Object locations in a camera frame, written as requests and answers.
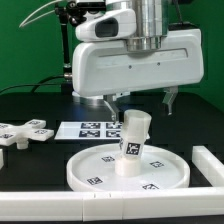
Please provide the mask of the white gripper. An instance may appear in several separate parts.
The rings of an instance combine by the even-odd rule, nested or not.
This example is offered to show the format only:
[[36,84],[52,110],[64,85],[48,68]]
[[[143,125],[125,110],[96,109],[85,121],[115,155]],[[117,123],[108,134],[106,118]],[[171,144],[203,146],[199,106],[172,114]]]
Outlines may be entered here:
[[126,42],[118,40],[81,43],[73,54],[74,90],[83,97],[104,95],[114,123],[119,122],[119,109],[109,94],[167,87],[163,103],[171,115],[177,86],[198,83],[203,74],[198,29],[171,31],[153,51],[129,52]]

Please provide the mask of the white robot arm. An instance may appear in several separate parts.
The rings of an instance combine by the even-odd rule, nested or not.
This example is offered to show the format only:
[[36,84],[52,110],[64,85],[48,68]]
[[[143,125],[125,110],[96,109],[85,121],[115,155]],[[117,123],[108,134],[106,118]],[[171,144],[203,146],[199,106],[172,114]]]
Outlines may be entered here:
[[168,29],[169,0],[106,0],[106,12],[76,28],[80,44],[72,63],[73,88],[102,96],[112,120],[122,119],[116,96],[164,88],[171,106],[180,85],[201,81],[201,31]]

